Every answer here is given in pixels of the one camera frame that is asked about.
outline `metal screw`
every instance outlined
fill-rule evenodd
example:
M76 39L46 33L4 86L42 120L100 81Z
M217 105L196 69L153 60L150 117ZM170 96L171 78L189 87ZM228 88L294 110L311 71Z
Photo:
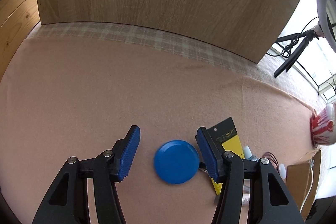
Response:
M267 158L261 158L260 161L261 161L262 164L265 164L265 165L269 164L269 160Z
M233 152L225 151L224 156L227 157L227 158L232 158L233 157Z
M113 152L111 150L105 150L103 152L104 157L111 157Z
M70 158L68 158L68 163L69 164L74 164L75 162L76 162L76 157L70 157Z

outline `plaid fabric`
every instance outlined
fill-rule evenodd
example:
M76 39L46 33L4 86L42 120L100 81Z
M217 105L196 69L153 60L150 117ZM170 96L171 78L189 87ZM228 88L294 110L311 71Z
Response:
M316 90L295 69L282 73L277 79L273 77L274 71L283 63L281 57L274 58L265 55L258 64L255 64L232 52L190 37L115 23L70 22L49 25L38 23L27 38L65 36L136 44L205 61L283 90L309 104L318 112L325 107L324 101L318 96Z

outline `blue plate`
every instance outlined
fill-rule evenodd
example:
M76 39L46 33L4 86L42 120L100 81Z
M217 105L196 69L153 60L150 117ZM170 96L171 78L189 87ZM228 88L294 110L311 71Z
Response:
M162 145L155 153L154 167L165 182L180 184L190 180L197 172L200 159L189 143L174 140Z

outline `cardboard box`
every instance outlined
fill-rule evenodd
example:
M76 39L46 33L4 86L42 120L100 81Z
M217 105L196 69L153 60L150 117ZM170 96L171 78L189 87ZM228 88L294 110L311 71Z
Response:
M304 220L306 220L307 216L309 215L311 206L315 200L320 177L321 155L322 152L319 148L312 150L311 152L305 154L300 160L298 160L298 163L289 165L287 167L286 186L288 187L298 208L300 209L311 183L310 161L314 161L313 185L301 212L302 218Z

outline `black cable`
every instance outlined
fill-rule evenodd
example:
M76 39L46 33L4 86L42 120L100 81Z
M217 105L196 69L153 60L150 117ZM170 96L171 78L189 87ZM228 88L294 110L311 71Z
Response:
M266 52L266 54L269 55L269 56L271 56L271 57L282 56L283 58L288 58L288 57L292 54L292 49L294 48L294 46L298 44L298 42L299 42L299 36L303 33L303 31L304 31L305 28L308 26L308 24L309 24L310 22L312 22L314 19L317 19L317 18L318 18L318 17L314 17L311 21L309 21L309 22L307 23L307 25L302 29L302 31L300 32L300 34L294 36L294 37L292 38L291 42L283 48L283 50L281 51L280 54L272 55L272 54L270 54L270 53L268 53L268 52Z

